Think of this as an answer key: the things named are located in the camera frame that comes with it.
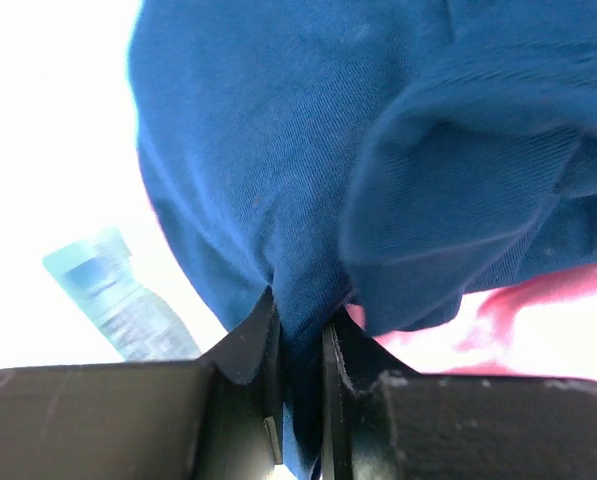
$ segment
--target blue cloth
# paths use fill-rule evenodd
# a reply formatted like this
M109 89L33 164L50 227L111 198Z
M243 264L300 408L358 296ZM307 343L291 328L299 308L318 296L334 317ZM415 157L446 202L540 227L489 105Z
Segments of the blue cloth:
M130 76L197 292L232 329L273 287L301 478L351 295L370 334L416 330L597 261L597 0L146 0Z

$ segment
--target pink fabric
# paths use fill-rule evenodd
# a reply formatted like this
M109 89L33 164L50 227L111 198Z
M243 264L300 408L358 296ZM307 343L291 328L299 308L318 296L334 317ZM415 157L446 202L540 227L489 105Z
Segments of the pink fabric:
M364 325L361 307L347 307ZM446 325L376 339L426 373L571 376L597 380L597 265L466 295Z

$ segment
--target light blue bottle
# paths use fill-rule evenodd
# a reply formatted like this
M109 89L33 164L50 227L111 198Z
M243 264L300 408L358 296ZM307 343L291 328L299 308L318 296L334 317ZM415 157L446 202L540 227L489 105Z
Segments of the light blue bottle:
M185 360L201 352L185 324L134 278L117 229L52 252L43 265L128 361Z

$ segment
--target clip jaw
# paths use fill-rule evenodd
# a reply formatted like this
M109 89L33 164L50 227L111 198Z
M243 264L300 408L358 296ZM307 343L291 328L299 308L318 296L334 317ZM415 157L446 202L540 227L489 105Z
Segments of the clip jaw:
M258 480L282 462L270 291L197 360L0 370L0 480Z
M323 479L597 479L597 383L421 375L344 311L323 336Z

